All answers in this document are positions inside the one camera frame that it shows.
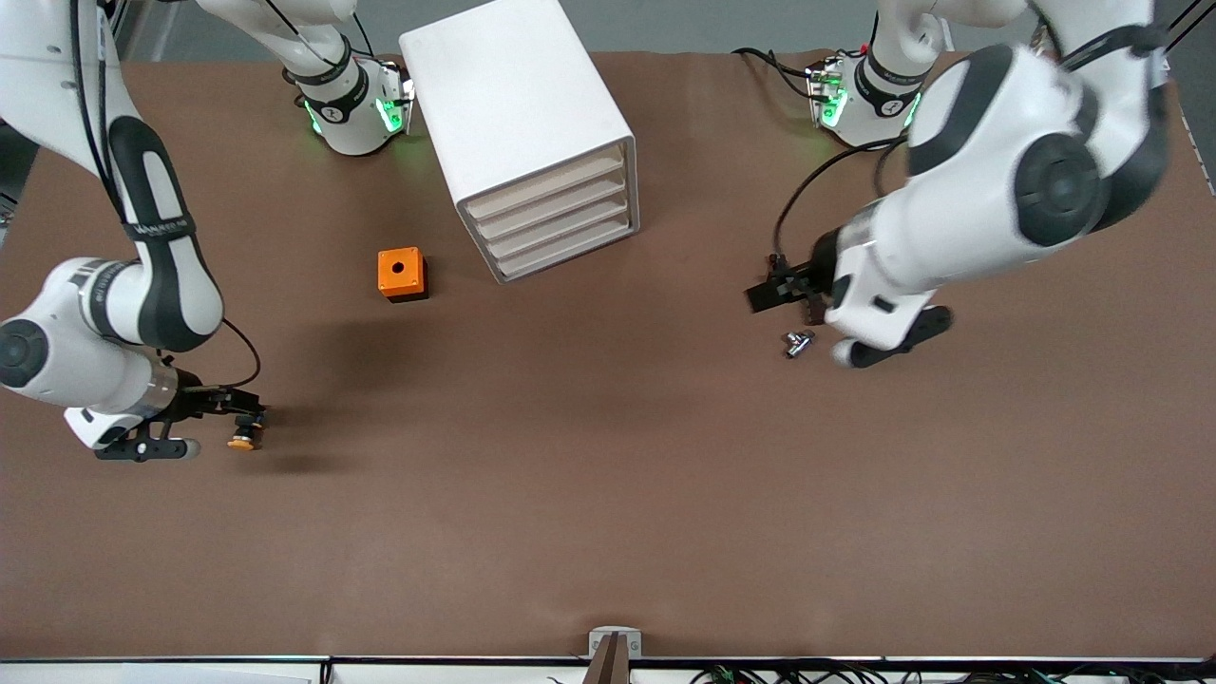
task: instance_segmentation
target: black strip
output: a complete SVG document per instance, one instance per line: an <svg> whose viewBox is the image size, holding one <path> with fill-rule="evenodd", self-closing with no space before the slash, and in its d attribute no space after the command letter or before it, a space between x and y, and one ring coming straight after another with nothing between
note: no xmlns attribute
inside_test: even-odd
<svg viewBox="0 0 1216 684"><path fill-rule="evenodd" d="M946 117L946 124L938 135L921 145L908 145L910 175L933 169L963 148L1001 90L1001 84L1013 66L1013 49L1008 45L990 45L972 52L950 68L958 68L958 65L968 65L967 74Z"/></svg>
<svg viewBox="0 0 1216 684"><path fill-rule="evenodd" d="M1138 209L1156 189L1170 166L1170 144L1166 120L1165 86L1148 91L1148 133L1132 156L1110 174L1110 202L1090 232L1124 220Z"/></svg>
<svg viewBox="0 0 1216 684"><path fill-rule="evenodd" d="M152 181L148 180L143 166L143 155L147 152L161 158L173 184L173 191L178 196L178 203L182 212L186 211L186 200L181 196L181 186L178 185L178 174L173 170L169 152L164 148L161 136L148 124L135 117L118 117L109 124L109 146L139 223L154 225L165 218L157 211Z"/></svg>
<svg viewBox="0 0 1216 684"><path fill-rule="evenodd" d="M1169 41L1170 33L1165 29L1165 27L1155 24L1121 26L1103 33L1085 45L1069 52L1063 60L1060 60L1059 66L1063 69L1075 72L1099 57L1127 47L1131 47L1132 55L1143 58L1149 56L1153 50L1165 47L1165 44ZM1057 49L1063 50L1064 47L1057 45Z"/></svg>
<svg viewBox="0 0 1216 684"><path fill-rule="evenodd" d="M883 65L878 63L878 58L874 57L873 50L866 54L866 63L868 63L869 67L874 69L874 74L877 74L878 78L889 83L894 83L895 85L918 85L924 83L924 79L929 78L930 69L925 69L924 73L916 75L897 74L891 69L884 67Z"/></svg>
<svg viewBox="0 0 1216 684"><path fill-rule="evenodd" d="M287 73L291 73L292 78L295 79L295 83L299 85L325 85L326 83L338 80L338 77L342 75L342 72L347 71L348 66L350 66L350 41L347 40L345 35L343 35L342 58L338 60L338 62L334 66L330 67L327 72L317 75L300 75L298 73L292 73L292 72Z"/></svg>
<svg viewBox="0 0 1216 684"><path fill-rule="evenodd" d="M92 275L94 271L97 270L97 267L103 263L106 263L106 259L92 259L80 264L80 267L77 268L77 271L72 274L72 277L68 279L68 282L75 285L77 287L83 287L84 284L89 281L89 276Z"/></svg>
<svg viewBox="0 0 1216 684"><path fill-rule="evenodd" d="M202 253L198 252L198 242L193 235L193 222L186 209L186 200L181 196L181 186L178 184L178 174L173 169L169 152L164 148L161 136L146 123L134 117L119 117L109 127L111 147L114 153L114 164L122 174L123 185L126 187L126 196L135 212L137 224L124 226L131 240L147 247L148 260L143 268L152 274L152 282L148 287L148 296L140 307L139 331L140 340L157 349L169 349L171 352L186 352L198 347L210 336L198 335L186 325L181 312L180 284L178 281L178 267L169 250L168 239L164 235L143 235L137 226L145 226L150 231L158 230L157 226L171 225L170 234L176 237L188 236L203 264ZM184 212L180 217L184 224L167 222L156 206L156 197L152 192L152 184L148 180L147 168L143 164L143 155L153 153L161 158L173 191L178 196L178 203Z"/></svg>
<svg viewBox="0 0 1216 684"><path fill-rule="evenodd" d="M304 99L313 107L313 112L325 119L326 123L347 123L350 120L350 112L354 112L367 97L371 79L362 67L356 66L355 68L359 69L359 78L355 80L354 88L342 97L330 101L314 100L311 97Z"/></svg>
<svg viewBox="0 0 1216 684"><path fill-rule="evenodd" d="M111 325L109 314L106 312L106 302L109 301L109 287L114 284L114 279L129 265L131 264L111 262L109 265L101 269L97 279L92 281L92 287L89 288L89 315L92 318L92 326L97 330L97 333L102 337L122 340L128 343L130 343L130 340L123 340L114 330L114 326Z"/></svg>
<svg viewBox="0 0 1216 684"><path fill-rule="evenodd" d="M1077 130L1081 131L1081 141L1085 142L1090 140L1093 135L1093 128L1098 125L1098 110L1100 108L1098 103L1098 94L1090 88L1088 84L1081 84L1081 107L1076 111L1076 117L1074 122L1076 123Z"/></svg>
<svg viewBox="0 0 1216 684"><path fill-rule="evenodd" d="M862 100L869 102L874 107L874 114L883 118L900 116L903 113L903 110L906 110L907 106L916 100L917 94L919 94L919 90L911 90L902 95L893 95L882 90L869 80L868 75L866 75L866 68L863 65L857 65L857 68L854 69L852 80L857 85L857 94L861 95ZM888 102L900 102L900 107L888 107Z"/></svg>
<svg viewBox="0 0 1216 684"><path fill-rule="evenodd" d="M178 218L156 223L124 223L123 231L134 242L171 242L195 234L195 219L190 212Z"/></svg>

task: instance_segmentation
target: brown table surface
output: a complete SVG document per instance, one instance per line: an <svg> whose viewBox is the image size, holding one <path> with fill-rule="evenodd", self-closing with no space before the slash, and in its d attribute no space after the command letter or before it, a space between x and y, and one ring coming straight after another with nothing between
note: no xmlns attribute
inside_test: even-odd
<svg viewBox="0 0 1216 684"><path fill-rule="evenodd" d="M1216 226L1176 113L1144 211L947 287L950 333L845 371L786 360L799 309L742 295L839 150L805 102L737 56L596 63L642 232L508 286L426 138L344 158L277 66L129 65L272 427L100 462L0 393L0 655L553 655L604 623L651 655L1212 652ZM874 157L807 192L792 253L872 197ZM406 245L434 293L388 304L376 252ZM131 254L100 185L40 155L0 315L61 259ZM221 332L179 365L250 361Z"/></svg>

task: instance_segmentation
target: cable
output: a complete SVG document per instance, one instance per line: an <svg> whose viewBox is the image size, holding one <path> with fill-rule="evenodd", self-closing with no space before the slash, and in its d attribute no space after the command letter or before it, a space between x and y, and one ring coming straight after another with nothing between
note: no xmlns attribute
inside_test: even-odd
<svg viewBox="0 0 1216 684"><path fill-rule="evenodd" d="M1177 16L1177 17L1173 17L1173 21L1172 21L1172 22L1170 22L1170 30L1173 30L1173 28L1175 28L1176 26L1181 24L1181 23L1182 23L1182 19L1187 18L1187 15L1189 15L1189 13L1190 13L1190 12L1192 12L1192 11L1193 11L1193 10L1194 10L1195 7L1198 7L1198 6L1199 6L1199 4L1200 4L1200 2L1203 2L1203 1L1204 1L1204 0L1190 0L1190 4L1189 4L1189 5L1187 5L1187 9L1186 9L1186 10L1183 10L1183 11L1182 11L1181 13L1178 13L1178 16Z"/></svg>
<svg viewBox="0 0 1216 684"><path fill-rule="evenodd" d="M229 389L236 389L237 387L244 387L246 385L257 380L259 375L261 375L261 357L258 354L258 348L253 346L253 342L250 342L248 337L246 337L244 332L241 332L240 327L233 325L232 321L230 321L227 318L223 319L223 323L224 325L229 326L229 329L231 329L232 332L236 332L236 336L240 337L242 342L244 342L244 346L248 347L249 352L253 354L253 375L246 377L241 382L233 382L232 385L224 385L224 387L227 387Z"/></svg>
<svg viewBox="0 0 1216 684"><path fill-rule="evenodd" d="M1192 23L1190 26L1188 26L1182 33L1178 34L1177 38L1175 38L1172 41L1170 41L1170 46L1166 47L1165 51L1169 52L1170 50L1173 50L1173 46L1177 45L1180 40L1182 40L1183 38L1186 38L1187 34L1190 33L1197 26L1199 26L1199 22L1201 22L1205 18L1207 18L1207 15L1212 13L1212 10L1216 10L1216 5L1210 5L1206 10L1204 10L1203 13L1199 15L1199 18L1194 21L1194 23Z"/></svg>
<svg viewBox="0 0 1216 684"><path fill-rule="evenodd" d="M827 100L828 100L827 97L823 97L822 95L812 95L810 92L806 92L805 90L803 90L801 88L799 88L798 85L795 85L793 80L789 80L790 75L796 75L799 78L806 78L806 71L805 69L799 71L799 69L795 69L794 67L790 67L790 66L787 66L787 65L783 65L783 63L778 62L777 61L777 55L772 50L769 50L769 52L765 54L765 52L761 52L761 51L756 50L755 47L739 47L738 50L732 50L731 55L755 55L756 57L760 57L761 60L764 60L764 62L766 65L769 65L770 67L777 69L777 73L781 75L781 79L784 80L786 85L788 85L789 89L793 90L794 92L798 92L800 96L803 96L803 97L805 97L807 100L815 100L816 102L827 102Z"/></svg>
<svg viewBox="0 0 1216 684"><path fill-rule="evenodd" d="M827 682L828 679L832 679L833 677L839 677L840 679L844 679L845 682L848 682L848 684L854 684L852 679L849 679L848 677L845 677L844 673L838 672L838 671L833 671L833 672L828 672L826 674L821 674L821 675L816 677L815 679L811 679L810 677L803 674L801 672L798 672L795 674L798 674L798 679L799 679L799 682L801 682L801 684L823 684L824 682Z"/></svg>
<svg viewBox="0 0 1216 684"><path fill-rule="evenodd" d="M886 159L889 159L891 157L891 152L894 152L895 148L899 147L900 144L902 144L902 142L907 142L907 135L901 136L900 141L893 142L890 147L888 147L886 150L883 150L883 153L878 157L878 161L874 163L874 196L876 197L885 197L886 196L886 190L883 187L883 169L886 168Z"/></svg>
<svg viewBox="0 0 1216 684"><path fill-rule="evenodd" d="M92 133L92 117L89 114L89 102L84 91L84 57L80 55L80 0L68 0L68 15L71 16L68 33L72 40L72 77L75 79L77 106L80 108L80 122L84 124L84 138L89 142L89 152L92 155L97 176L101 179L111 203L114 204L114 211L119 211L118 191L114 189L113 180L106 175L106 166L101 162L97 139Z"/></svg>
<svg viewBox="0 0 1216 684"><path fill-rule="evenodd" d="M236 332L236 336L240 337L241 341L244 342L244 346L249 348L249 352L253 353L253 374L240 382L231 382L227 385L202 385L198 387L187 387L182 389L182 393L210 392L213 389L236 389L237 387L244 387L246 385L257 380L259 375L261 375L261 355L258 354L258 348L254 347L253 342L249 341L249 338L244 335L244 332L241 332L241 329L233 325L232 321L230 321L227 318L220 320L224 325L229 327L229 330Z"/></svg>
<svg viewBox="0 0 1216 684"><path fill-rule="evenodd" d="M837 156L834 156L831 159L828 159L828 161L823 162L822 164L820 164L820 168L812 170L811 175L806 176L806 179L803 180L801 184L799 184L798 189L794 190L794 194L790 195L789 201L786 202L786 207L781 209L781 215L777 217L777 223L773 224L773 226L772 226L772 251L773 251L773 254L776 254L778 257L782 257L782 258L786 256L786 251L782 250L782 247L781 247L781 230L782 230L782 226L786 223L786 217L789 215L789 211L794 208L794 203L796 203L798 198L801 197L803 191L806 190L806 186L809 186L811 183L814 183L816 178L818 178L823 172L826 172L829 168L832 168L832 166L835 164L837 162L839 162L841 159L846 159L846 158L856 155L857 152L871 152L871 151L874 151L874 150L882 150L883 147L885 147L888 145L895 145L896 142L900 141L901 138L903 138L903 136L901 135L899 138L888 138L886 140L876 140L874 142L867 142L865 145L858 145L857 147L849 147L848 150L838 153Z"/></svg>
<svg viewBox="0 0 1216 684"><path fill-rule="evenodd" d="M101 119L100 130L97 135L100 138L98 147L101 148L101 161L106 164L105 175L109 180L106 186L106 191L109 192L109 202L114 206L114 211L122 215L123 204L118 198L118 183L114 181L114 166L113 158L109 155L109 118L106 116L106 32L97 32L97 116Z"/></svg>
<svg viewBox="0 0 1216 684"><path fill-rule="evenodd" d="M300 35L299 29L295 28L295 24L293 24L292 21L287 18L287 15L282 13L278 10L278 6L275 5L275 0L263 0L263 2L265 2L266 6L269 6L271 10L274 10L274 12L276 15L278 15L278 18L282 19L283 24L287 26L288 30L291 30L292 33L294 33L295 38L300 39L300 43L304 44L304 47L306 47L308 51L313 54L313 56L315 56L317 60L321 60L322 62L330 65L331 67L337 68L337 67L342 66L338 62L331 62L330 60L326 60L325 57L322 57L321 54L317 52L316 49L313 47L313 45L308 40L304 39L303 35Z"/></svg>
<svg viewBox="0 0 1216 684"><path fill-rule="evenodd" d="M364 22L359 21L359 12L351 12L350 16L355 17L355 26L359 27L359 33L364 37L364 45L367 46L367 51L362 52L368 57L375 57L375 50L372 50L372 41L367 39L367 32L364 30Z"/></svg>

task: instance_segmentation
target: white mounting bracket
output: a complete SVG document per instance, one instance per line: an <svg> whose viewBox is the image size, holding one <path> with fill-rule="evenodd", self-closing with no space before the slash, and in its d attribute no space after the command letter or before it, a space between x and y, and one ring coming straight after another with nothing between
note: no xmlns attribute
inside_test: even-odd
<svg viewBox="0 0 1216 684"><path fill-rule="evenodd" d="M595 657L599 643L619 632L621 640L629 646L629 660L642 657L642 630L632 627L596 627L587 634L587 657Z"/></svg>

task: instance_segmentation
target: black joint cap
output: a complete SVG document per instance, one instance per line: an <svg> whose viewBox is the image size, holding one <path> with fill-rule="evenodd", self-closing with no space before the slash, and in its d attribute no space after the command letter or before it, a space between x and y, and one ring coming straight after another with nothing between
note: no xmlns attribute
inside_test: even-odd
<svg viewBox="0 0 1216 684"><path fill-rule="evenodd" d="M50 355L46 332L32 320L0 326L0 385L19 389L33 380Z"/></svg>

